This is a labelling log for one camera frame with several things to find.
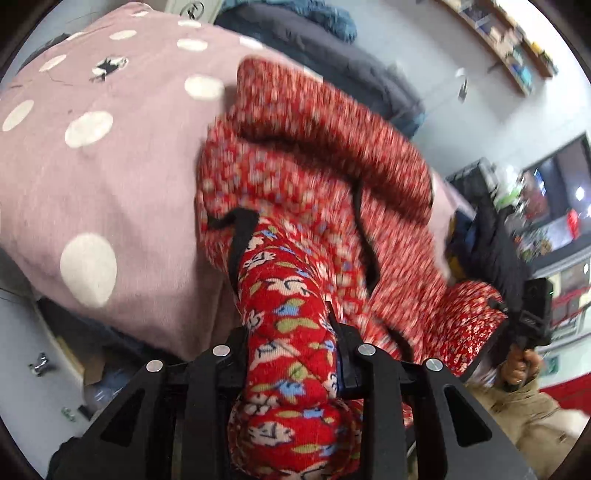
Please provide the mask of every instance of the wooden shelf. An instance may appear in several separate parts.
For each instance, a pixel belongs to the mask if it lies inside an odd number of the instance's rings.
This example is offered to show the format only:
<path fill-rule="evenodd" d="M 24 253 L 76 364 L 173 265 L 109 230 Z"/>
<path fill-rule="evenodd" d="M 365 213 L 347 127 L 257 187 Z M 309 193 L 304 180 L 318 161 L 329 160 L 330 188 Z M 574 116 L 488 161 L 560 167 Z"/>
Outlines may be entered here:
<path fill-rule="evenodd" d="M 507 13 L 500 9 L 499 6 L 493 0 L 476 0 L 479 5 L 484 5 L 488 7 L 494 16 L 499 19 L 499 21 L 507 28 L 518 28 L 519 25 L 515 22 L 512 18 L 507 16 Z M 540 56 L 534 52 L 534 49 L 531 47 L 531 42 L 524 37 L 523 42 L 521 42 L 521 48 L 525 55 L 531 60 L 534 64 L 535 69 L 539 72 L 542 78 L 548 79 L 554 76 L 554 71 L 550 69 L 550 67 L 542 61 Z"/>
<path fill-rule="evenodd" d="M 529 88 L 521 81 L 519 76 L 513 71 L 511 65 L 501 57 L 501 55 L 497 52 L 492 40 L 486 35 L 482 30 L 480 30 L 474 20 L 469 18 L 464 13 L 456 10 L 450 4 L 448 4 L 445 0 L 436 0 L 436 2 L 445 8 L 447 8 L 453 15 L 456 17 L 468 30 L 471 30 L 475 35 L 476 38 L 480 40 L 480 43 L 494 56 L 496 59 L 502 63 L 505 73 L 507 74 L 511 83 L 515 86 L 519 93 L 527 96 L 530 94 Z"/>

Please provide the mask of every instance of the bird print fabric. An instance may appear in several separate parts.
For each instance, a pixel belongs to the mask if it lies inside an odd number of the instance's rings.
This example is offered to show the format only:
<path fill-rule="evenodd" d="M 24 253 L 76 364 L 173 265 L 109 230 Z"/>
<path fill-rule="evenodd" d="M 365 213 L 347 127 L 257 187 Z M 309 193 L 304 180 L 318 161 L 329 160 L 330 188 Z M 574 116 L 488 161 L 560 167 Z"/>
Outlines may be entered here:
<path fill-rule="evenodd" d="M 371 295 L 359 216 L 381 273 Z M 331 85 L 256 58 L 238 70 L 237 101 L 211 127 L 200 160 L 200 243 L 232 276 L 248 329 L 246 384 L 228 425 L 233 463 L 267 480 L 338 478 L 359 466 L 362 401 L 339 398 L 339 358 L 328 320 L 400 359 L 435 356 L 461 374 L 504 316 L 490 286 L 448 287 L 433 261 L 431 183 L 418 151 L 392 126 Z M 236 260 L 234 209 L 258 222 Z M 412 414 L 405 407 L 405 420 Z"/>

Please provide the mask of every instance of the black strap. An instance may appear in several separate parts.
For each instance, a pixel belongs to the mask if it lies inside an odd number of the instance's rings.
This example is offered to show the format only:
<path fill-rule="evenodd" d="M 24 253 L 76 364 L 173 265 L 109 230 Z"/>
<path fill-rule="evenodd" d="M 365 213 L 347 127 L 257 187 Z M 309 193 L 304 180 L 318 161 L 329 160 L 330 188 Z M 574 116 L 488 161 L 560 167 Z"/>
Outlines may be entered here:
<path fill-rule="evenodd" d="M 408 362 L 410 364 L 414 363 L 414 350 L 408 340 L 404 337 L 402 333 L 400 333 L 395 328 L 386 327 L 388 329 L 388 333 L 390 334 L 390 338 L 396 346 L 398 347 L 398 351 L 400 351 L 400 358 L 403 362 Z"/>
<path fill-rule="evenodd" d="M 238 271 L 242 256 L 256 230 L 258 219 L 258 212 L 242 207 L 234 208 L 221 219 L 212 217 L 207 219 L 208 227 L 215 230 L 234 225 L 234 236 L 228 253 L 228 277 L 236 295 L 238 295 Z"/>
<path fill-rule="evenodd" d="M 374 248 L 369 241 L 365 230 L 363 229 L 363 222 L 361 221 L 361 199 L 363 196 L 363 185 L 361 180 L 351 181 L 351 197 L 353 204 L 353 215 L 355 217 L 355 226 L 357 227 L 357 234 L 361 240 L 361 250 L 363 252 L 363 266 L 365 267 L 365 287 L 369 296 L 378 286 L 380 272 L 378 256 L 375 254 Z"/>

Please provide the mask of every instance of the silver screw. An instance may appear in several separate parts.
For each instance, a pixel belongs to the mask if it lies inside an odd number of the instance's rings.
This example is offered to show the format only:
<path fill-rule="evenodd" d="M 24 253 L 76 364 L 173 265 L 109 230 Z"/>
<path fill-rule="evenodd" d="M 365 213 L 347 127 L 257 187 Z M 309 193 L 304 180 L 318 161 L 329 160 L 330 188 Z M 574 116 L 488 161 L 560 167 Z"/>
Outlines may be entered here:
<path fill-rule="evenodd" d="M 215 356 L 226 356 L 230 353 L 230 347 L 228 345 L 218 345 L 213 347 L 213 354 Z"/>
<path fill-rule="evenodd" d="M 160 372 L 162 370 L 162 367 L 164 366 L 164 364 L 160 361 L 160 360 L 150 360 L 147 364 L 146 364 L 146 370 L 148 372 Z"/>
<path fill-rule="evenodd" d="M 39 354 L 36 363 L 29 364 L 29 370 L 36 377 L 40 377 L 41 375 L 43 375 L 43 373 L 45 373 L 45 371 L 48 370 L 50 367 L 51 364 L 49 363 L 49 359 L 47 358 L 45 352 L 41 352 Z"/>
<path fill-rule="evenodd" d="M 61 414 L 70 421 L 76 421 L 76 415 L 67 407 L 61 409 Z"/>
<path fill-rule="evenodd" d="M 425 362 L 425 367 L 432 372 L 440 372 L 443 369 L 443 364 L 438 358 L 430 358 Z"/>
<path fill-rule="evenodd" d="M 375 347 L 368 343 L 364 343 L 357 347 L 357 351 L 361 353 L 361 355 L 372 356 L 375 353 Z"/>

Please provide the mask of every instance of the blue fabric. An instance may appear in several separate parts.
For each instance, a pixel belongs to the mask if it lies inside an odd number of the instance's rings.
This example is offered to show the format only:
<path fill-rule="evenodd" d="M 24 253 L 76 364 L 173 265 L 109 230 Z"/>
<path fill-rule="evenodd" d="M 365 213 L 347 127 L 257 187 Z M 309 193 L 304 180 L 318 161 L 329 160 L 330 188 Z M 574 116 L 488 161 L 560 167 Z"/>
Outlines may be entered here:
<path fill-rule="evenodd" d="M 307 18 L 335 37 L 353 43 L 357 38 L 357 27 L 347 10 L 326 5 L 324 0 L 225 0 L 222 12 L 244 4 L 263 3 L 288 8 L 301 17 Z"/>
<path fill-rule="evenodd" d="M 476 230 L 476 222 L 461 210 L 457 210 L 454 234 L 463 241 L 468 253 L 472 253 L 476 245 Z"/>

